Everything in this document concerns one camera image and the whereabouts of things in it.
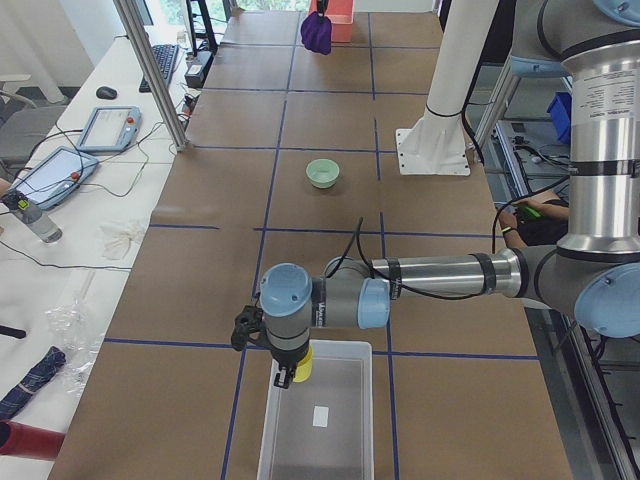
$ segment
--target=tablet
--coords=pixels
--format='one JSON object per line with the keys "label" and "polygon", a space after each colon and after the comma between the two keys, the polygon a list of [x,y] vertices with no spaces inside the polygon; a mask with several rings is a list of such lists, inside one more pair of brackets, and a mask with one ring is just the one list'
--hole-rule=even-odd
{"label": "tablet", "polygon": [[87,153],[59,147],[27,176],[15,184],[29,200],[43,210],[61,204],[98,166],[98,159]]}
{"label": "tablet", "polygon": [[94,108],[78,141],[78,150],[94,155],[123,152],[136,138],[141,117],[137,107]]}

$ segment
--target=water bottle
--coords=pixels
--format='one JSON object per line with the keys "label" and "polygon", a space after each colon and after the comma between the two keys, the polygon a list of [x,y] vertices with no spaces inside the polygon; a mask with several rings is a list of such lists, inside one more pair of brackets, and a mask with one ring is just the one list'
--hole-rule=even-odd
{"label": "water bottle", "polygon": [[24,193],[18,190],[9,190],[1,200],[11,213],[38,235],[43,242],[55,242],[62,236],[60,227],[53,223],[49,215],[43,212],[40,207],[30,202]]}

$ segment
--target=red cup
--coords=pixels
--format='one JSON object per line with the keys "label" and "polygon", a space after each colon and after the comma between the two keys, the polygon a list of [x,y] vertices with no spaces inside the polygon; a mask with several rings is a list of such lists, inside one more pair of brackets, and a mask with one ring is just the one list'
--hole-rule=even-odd
{"label": "red cup", "polygon": [[55,460],[64,437],[64,433],[0,420],[0,455]]}

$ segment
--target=green bowl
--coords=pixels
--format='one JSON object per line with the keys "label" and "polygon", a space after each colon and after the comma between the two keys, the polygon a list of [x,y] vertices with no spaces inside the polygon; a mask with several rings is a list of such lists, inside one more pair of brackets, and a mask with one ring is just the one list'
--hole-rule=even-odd
{"label": "green bowl", "polygon": [[318,158],[307,165],[307,178],[316,188],[332,187],[338,180],[340,167],[333,160]]}

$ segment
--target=office chair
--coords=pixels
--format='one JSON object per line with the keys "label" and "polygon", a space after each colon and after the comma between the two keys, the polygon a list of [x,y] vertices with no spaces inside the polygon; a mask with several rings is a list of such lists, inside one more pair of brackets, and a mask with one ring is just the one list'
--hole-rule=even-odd
{"label": "office chair", "polygon": [[[22,95],[3,90],[9,81],[25,81],[30,75],[0,76],[0,172],[1,176],[13,176],[29,161],[33,147],[44,139],[56,120],[62,115],[64,106],[38,107]],[[9,101],[20,102],[22,109],[13,112]]]}

